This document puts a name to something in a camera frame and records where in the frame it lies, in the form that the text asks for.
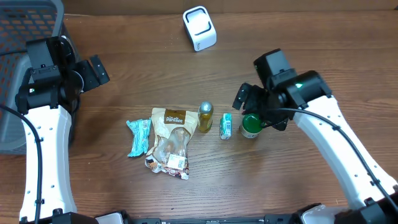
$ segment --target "candy wrapper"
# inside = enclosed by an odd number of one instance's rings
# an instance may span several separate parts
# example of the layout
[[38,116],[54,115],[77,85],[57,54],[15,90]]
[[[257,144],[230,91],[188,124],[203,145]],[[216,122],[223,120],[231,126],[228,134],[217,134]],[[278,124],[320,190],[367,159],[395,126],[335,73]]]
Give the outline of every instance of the candy wrapper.
[[150,119],[139,119],[137,121],[126,121],[127,126],[131,129],[134,139],[132,140],[131,152],[128,157],[138,157],[143,153],[147,153],[150,134]]
[[154,108],[151,118],[155,144],[147,153],[145,165],[155,173],[162,171],[188,180],[187,144],[198,125],[198,113]]

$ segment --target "white small box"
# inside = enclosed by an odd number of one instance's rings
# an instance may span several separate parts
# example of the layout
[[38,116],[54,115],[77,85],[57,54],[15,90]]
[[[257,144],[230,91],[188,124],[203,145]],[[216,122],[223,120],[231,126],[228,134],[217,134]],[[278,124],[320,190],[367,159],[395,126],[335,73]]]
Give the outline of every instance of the white small box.
[[182,19],[184,20],[185,31],[195,51],[198,52],[216,43],[216,30],[206,8],[197,6],[188,9],[184,12]]

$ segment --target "yellow bottle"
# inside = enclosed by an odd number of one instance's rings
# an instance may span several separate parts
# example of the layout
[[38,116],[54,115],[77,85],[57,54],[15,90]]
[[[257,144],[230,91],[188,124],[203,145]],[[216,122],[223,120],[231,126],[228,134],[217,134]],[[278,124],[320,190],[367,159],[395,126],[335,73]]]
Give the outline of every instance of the yellow bottle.
[[213,105],[209,101],[204,101],[198,110],[198,129],[208,132],[213,124]]

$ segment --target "mesh basket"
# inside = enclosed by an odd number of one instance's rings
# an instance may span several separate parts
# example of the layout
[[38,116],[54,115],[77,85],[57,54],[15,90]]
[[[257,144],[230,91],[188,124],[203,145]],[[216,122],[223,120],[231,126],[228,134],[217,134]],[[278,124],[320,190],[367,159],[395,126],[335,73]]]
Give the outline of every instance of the mesh basket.
[[[0,54],[24,50],[28,40],[65,35],[61,0],[2,0],[0,2]],[[0,56],[0,103],[16,110],[15,95],[26,69],[31,67],[26,53]],[[0,110],[0,153],[25,154],[22,122]]]

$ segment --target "green can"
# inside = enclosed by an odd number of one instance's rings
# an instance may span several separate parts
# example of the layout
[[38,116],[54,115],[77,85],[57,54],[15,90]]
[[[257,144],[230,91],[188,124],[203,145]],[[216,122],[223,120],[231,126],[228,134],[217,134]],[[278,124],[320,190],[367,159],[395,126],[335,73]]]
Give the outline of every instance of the green can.
[[239,129],[246,138],[255,138],[262,131],[261,120],[258,114],[247,114],[244,115],[242,124]]

